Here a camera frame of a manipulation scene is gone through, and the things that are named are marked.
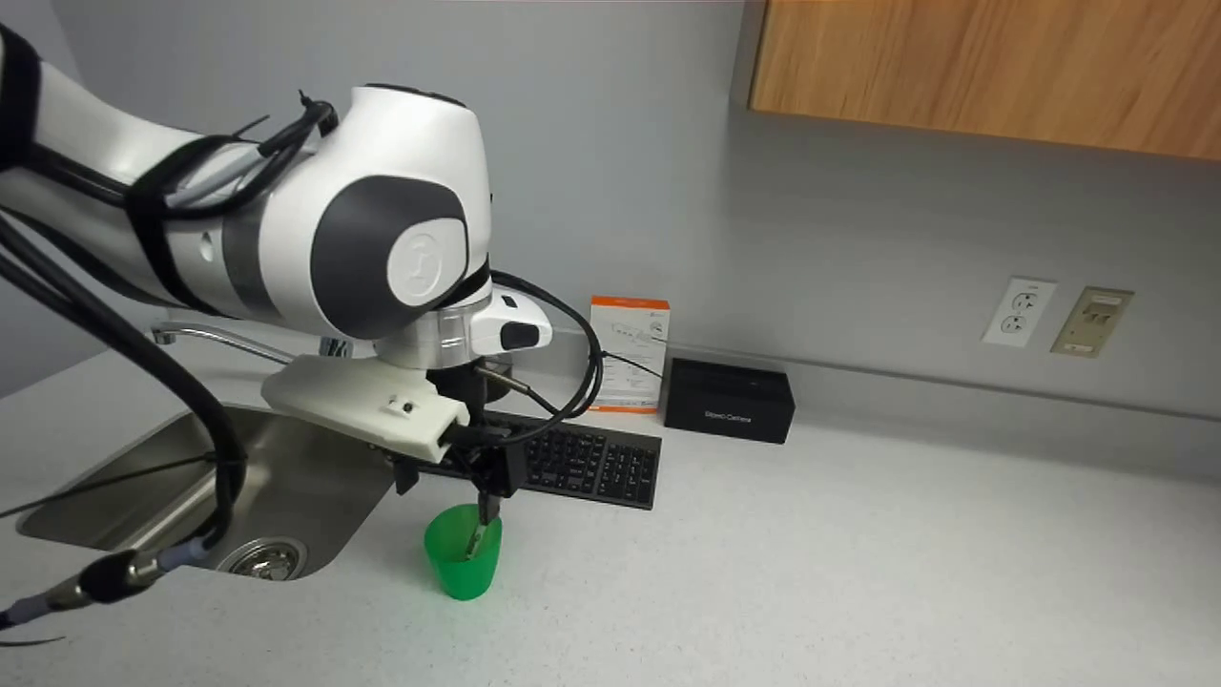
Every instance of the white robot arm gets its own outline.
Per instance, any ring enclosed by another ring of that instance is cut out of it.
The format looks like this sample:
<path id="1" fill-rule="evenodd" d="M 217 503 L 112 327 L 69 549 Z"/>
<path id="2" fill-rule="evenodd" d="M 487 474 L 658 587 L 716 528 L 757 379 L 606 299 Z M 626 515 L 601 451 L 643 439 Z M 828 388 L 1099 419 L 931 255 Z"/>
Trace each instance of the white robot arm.
<path id="1" fill-rule="evenodd" d="M 344 122 L 303 99 L 267 143 L 204 139 L 0 33 L 0 211 L 129 299 L 379 342 L 276 373 L 278 414 L 439 461 L 468 414 L 424 373 L 549 342 L 545 314 L 487 274 L 486 143 L 459 99 L 370 85 Z"/>

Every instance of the countertop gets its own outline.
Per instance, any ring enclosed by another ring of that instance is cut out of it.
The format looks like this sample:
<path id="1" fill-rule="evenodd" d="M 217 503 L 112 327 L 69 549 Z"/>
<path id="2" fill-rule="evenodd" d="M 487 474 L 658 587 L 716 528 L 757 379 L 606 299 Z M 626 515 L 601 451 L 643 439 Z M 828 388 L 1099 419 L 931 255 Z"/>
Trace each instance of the countertop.
<path id="1" fill-rule="evenodd" d="M 223 400 L 267 367 L 176 342 Z M 0 503 L 61 488 L 185 410 L 115 354 L 0 400 Z M 496 587 L 437 593 L 424 522 L 468 484 L 386 498 L 295 583 L 189 568 L 11 636 L 0 682 L 864 682 L 1216 687 L 1221 491 L 803 414 L 785 446 L 666 432 L 658 510 L 519 491 Z M 92 549 L 0 531 L 4 603 Z"/>

